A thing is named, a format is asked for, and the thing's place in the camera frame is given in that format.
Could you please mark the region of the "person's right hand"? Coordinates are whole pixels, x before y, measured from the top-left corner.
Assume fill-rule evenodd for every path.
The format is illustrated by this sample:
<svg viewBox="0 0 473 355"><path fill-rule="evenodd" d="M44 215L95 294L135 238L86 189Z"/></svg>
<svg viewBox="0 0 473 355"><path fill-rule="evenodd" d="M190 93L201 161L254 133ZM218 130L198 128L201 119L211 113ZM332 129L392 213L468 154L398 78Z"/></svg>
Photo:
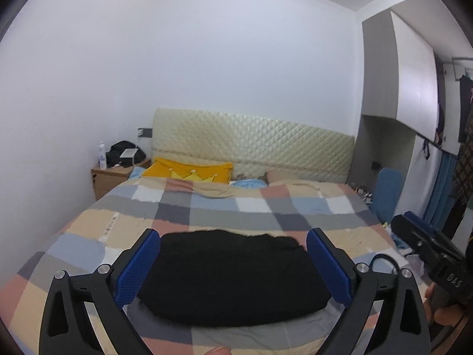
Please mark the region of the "person's right hand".
<svg viewBox="0 0 473 355"><path fill-rule="evenodd" d="M458 305L453 305L450 307L439 308L433 312L430 305L430 299L435 290L435 283L432 283L428 286L425 291L425 301L423 306L427 315L428 322L436 322L442 326L451 326L461 325L462 321L468 320L469 317L466 315Z"/></svg>

